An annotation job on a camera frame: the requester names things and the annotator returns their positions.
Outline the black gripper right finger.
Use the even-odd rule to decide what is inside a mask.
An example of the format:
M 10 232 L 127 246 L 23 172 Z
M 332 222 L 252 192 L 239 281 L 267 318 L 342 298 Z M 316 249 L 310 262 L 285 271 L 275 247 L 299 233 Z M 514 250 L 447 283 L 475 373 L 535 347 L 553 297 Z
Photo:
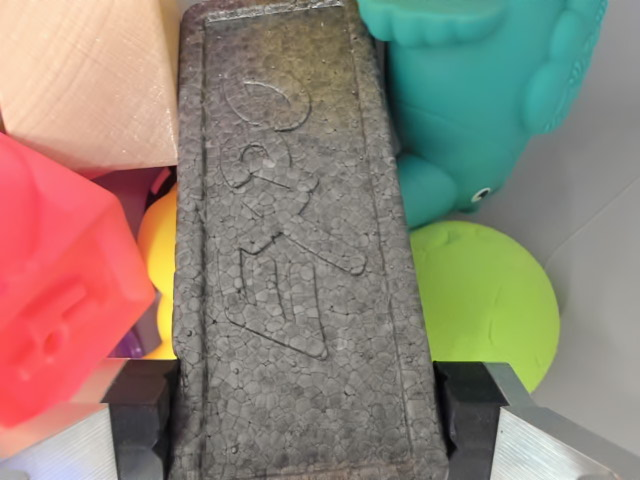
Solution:
M 507 363 L 433 363 L 450 479 L 637 479 L 639 457 L 537 405 Z

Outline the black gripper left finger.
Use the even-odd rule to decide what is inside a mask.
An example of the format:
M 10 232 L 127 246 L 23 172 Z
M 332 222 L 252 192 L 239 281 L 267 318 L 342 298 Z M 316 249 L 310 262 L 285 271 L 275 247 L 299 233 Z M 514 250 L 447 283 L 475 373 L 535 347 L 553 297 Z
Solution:
M 1 430 L 4 479 L 164 479 L 179 363 L 107 359 L 78 393 Z

